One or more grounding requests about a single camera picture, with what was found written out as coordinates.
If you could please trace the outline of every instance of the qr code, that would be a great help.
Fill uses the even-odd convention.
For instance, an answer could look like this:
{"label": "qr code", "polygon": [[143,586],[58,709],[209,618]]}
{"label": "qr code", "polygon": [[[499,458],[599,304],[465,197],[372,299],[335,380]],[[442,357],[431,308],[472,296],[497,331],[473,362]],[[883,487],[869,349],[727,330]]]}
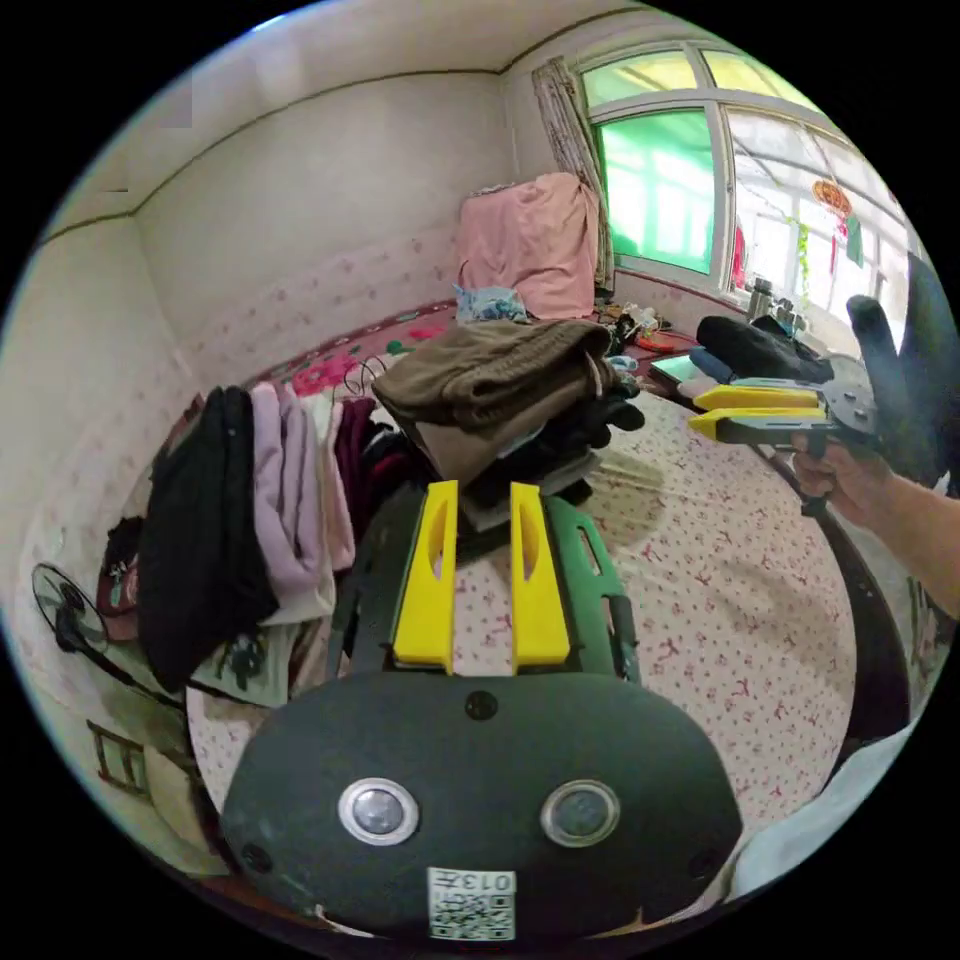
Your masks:
{"label": "qr code", "polygon": [[513,940],[513,873],[430,868],[430,934],[440,940]]}

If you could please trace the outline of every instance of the green window glass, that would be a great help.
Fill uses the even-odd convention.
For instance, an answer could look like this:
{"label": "green window glass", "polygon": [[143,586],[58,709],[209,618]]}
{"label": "green window glass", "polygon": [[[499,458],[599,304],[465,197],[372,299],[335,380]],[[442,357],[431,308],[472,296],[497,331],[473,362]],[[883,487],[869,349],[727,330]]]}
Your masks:
{"label": "green window glass", "polygon": [[710,273],[714,183],[702,109],[599,128],[614,253]]}
{"label": "green window glass", "polygon": [[591,107],[641,93],[693,90],[697,78],[682,50],[644,53],[588,70],[583,75],[587,104]]}
{"label": "green window glass", "polygon": [[789,100],[808,110],[822,113],[812,101],[808,100],[793,84],[787,83],[769,67],[739,53],[721,53],[718,50],[704,50],[713,82],[721,90],[743,90],[746,93],[762,93],[768,97]]}

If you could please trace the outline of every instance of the pink cloth cover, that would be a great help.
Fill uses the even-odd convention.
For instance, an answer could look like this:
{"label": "pink cloth cover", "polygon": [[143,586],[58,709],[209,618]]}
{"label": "pink cloth cover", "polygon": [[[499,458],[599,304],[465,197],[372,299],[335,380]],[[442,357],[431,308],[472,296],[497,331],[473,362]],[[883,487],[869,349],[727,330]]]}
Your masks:
{"label": "pink cloth cover", "polygon": [[540,320],[593,313],[599,204],[571,173],[482,197],[460,208],[459,274],[465,290],[512,287]]}

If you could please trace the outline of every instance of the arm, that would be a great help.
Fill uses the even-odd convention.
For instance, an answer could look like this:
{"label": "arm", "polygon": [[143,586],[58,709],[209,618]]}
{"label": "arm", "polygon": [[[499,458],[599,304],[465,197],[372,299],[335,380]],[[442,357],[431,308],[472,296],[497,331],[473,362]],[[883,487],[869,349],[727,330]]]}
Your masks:
{"label": "arm", "polygon": [[876,458],[860,460],[831,443],[822,460],[798,436],[794,468],[810,496],[829,494],[851,523],[874,533],[951,617],[960,617],[960,501],[893,473]]}

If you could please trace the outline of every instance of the human hand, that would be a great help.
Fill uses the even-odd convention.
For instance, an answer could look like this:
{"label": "human hand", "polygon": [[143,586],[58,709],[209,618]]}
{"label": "human hand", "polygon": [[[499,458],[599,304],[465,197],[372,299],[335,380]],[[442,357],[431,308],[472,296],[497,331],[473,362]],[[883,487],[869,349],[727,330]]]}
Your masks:
{"label": "human hand", "polygon": [[829,496],[834,509],[858,527],[875,529],[883,517],[884,502],[893,472],[880,457],[854,457],[839,443],[830,441],[820,460],[807,453],[807,438],[792,438],[797,453],[793,469],[800,489],[809,497]]}

